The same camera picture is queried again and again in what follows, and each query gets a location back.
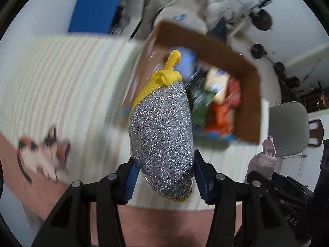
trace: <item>silver glitter fabric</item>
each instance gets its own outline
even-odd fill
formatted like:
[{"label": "silver glitter fabric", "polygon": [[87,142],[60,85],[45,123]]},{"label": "silver glitter fabric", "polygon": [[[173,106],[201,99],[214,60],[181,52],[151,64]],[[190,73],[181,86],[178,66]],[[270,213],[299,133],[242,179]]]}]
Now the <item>silver glitter fabric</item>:
[{"label": "silver glitter fabric", "polygon": [[130,116],[130,153],[150,186],[170,199],[192,192],[193,136],[184,84],[162,87]]}]

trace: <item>dark blue fabric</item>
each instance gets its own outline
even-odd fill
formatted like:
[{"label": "dark blue fabric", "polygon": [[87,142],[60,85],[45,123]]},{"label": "dark blue fabric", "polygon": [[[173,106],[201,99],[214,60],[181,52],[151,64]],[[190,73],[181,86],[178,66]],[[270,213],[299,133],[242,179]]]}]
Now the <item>dark blue fabric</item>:
[{"label": "dark blue fabric", "polygon": [[69,32],[108,34],[120,0],[77,0]]}]

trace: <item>metal pivot bolt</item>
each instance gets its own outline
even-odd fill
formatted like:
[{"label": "metal pivot bolt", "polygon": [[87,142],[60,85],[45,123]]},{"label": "metal pivot bolt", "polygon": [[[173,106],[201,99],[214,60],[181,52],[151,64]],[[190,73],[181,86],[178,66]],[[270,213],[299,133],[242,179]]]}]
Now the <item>metal pivot bolt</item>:
[{"label": "metal pivot bolt", "polygon": [[259,188],[261,186],[261,183],[258,180],[252,181],[252,185],[256,188]]},{"label": "metal pivot bolt", "polygon": [[108,176],[107,176],[107,179],[108,180],[114,180],[114,179],[116,179],[117,178],[117,175],[116,174],[109,174]]},{"label": "metal pivot bolt", "polygon": [[225,179],[225,175],[219,173],[219,174],[216,174],[216,178],[217,178],[218,180],[224,180],[224,179]]},{"label": "metal pivot bolt", "polygon": [[81,185],[81,182],[79,180],[76,180],[72,183],[72,187],[77,188]]}]

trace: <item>cat figurine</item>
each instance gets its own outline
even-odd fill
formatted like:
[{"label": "cat figurine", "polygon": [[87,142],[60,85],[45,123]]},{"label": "cat figurine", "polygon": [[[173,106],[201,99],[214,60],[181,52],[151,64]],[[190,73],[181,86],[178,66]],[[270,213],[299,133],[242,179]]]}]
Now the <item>cat figurine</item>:
[{"label": "cat figurine", "polygon": [[48,135],[39,144],[29,137],[21,137],[17,149],[19,168],[29,183],[32,183],[32,179],[23,165],[29,171],[43,173],[46,178],[54,182],[68,183],[66,162],[70,148],[68,140],[57,139],[55,126],[49,129]]}]

